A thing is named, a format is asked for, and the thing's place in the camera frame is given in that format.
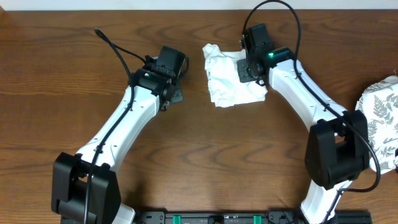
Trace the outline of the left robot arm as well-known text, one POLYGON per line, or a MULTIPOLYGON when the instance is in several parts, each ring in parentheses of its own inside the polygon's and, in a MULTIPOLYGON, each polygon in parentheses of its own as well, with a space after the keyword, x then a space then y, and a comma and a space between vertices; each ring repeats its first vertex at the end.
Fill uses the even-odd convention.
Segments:
POLYGON ((165 111, 188 70, 189 59, 164 46, 131 73, 123 98, 102 128, 76 154, 53 164, 51 209, 61 223, 133 223, 136 212, 121 201, 118 173, 143 127, 165 111))

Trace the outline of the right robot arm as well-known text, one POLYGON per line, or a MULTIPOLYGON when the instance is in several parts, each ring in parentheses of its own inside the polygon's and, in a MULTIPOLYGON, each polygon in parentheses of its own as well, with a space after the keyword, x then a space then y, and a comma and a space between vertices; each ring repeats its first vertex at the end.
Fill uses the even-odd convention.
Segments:
POLYGON ((336 212, 342 189, 369 167, 368 149, 344 123, 347 120, 368 136, 366 117, 348 112, 307 75, 294 53, 277 48, 265 24, 243 31, 245 58, 238 60, 242 83, 255 82, 279 92, 308 129, 305 167, 311 178, 295 223, 371 223, 368 212, 336 212))

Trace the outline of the white printed t-shirt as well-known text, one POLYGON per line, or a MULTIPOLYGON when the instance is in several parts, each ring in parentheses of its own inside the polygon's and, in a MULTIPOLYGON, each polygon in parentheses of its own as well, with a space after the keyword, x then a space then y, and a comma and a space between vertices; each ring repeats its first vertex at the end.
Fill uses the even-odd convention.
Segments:
POLYGON ((216 44, 206 44, 202 50, 210 99, 216 107, 228 108, 265 100, 266 87, 239 80, 237 61, 246 58, 244 50, 224 52, 216 44))

